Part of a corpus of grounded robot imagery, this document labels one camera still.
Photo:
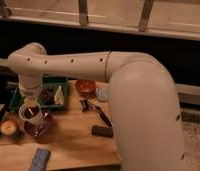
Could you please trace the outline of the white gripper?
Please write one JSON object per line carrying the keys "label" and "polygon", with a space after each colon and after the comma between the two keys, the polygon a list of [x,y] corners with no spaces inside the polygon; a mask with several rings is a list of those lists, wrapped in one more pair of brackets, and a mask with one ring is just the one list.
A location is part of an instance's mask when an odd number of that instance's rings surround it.
{"label": "white gripper", "polygon": [[19,75],[19,91],[24,97],[24,103],[27,108],[36,107],[37,102],[34,97],[38,97],[42,90],[42,76],[41,75]]}

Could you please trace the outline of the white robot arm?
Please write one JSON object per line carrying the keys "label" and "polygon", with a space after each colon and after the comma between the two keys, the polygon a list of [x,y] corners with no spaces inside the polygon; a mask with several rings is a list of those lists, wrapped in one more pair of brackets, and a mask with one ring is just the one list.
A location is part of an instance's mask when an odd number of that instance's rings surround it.
{"label": "white robot arm", "polygon": [[121,171],[186,171],[179,98],[168,70],[140,52],[49,55],[30,43],[8,56],[21,94],[35,99],[42,76],[108,84],[108,105]]}

